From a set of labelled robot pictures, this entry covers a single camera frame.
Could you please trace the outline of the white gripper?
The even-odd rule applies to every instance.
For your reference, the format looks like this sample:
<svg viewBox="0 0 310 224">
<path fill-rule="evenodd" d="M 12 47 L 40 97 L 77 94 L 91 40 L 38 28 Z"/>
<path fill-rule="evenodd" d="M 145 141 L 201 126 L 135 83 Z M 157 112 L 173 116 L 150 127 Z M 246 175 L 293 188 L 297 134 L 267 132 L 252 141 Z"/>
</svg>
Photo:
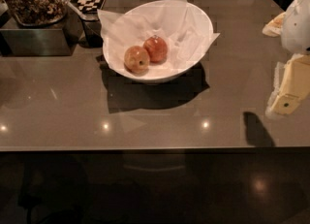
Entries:
<svg viewBox="0 0 310 224">
<path fill-rule="evenodd" d="M 310 0 L 294 0 L 288 9 L 263 28 L 269 37 L 281 35 L 291 53 L 310 53 Z M 274 70 L 273 91 L 265 114 L 271 119 L 292 114 L 310 94 L 310 55 L 294 54 Z"/>
</svg>

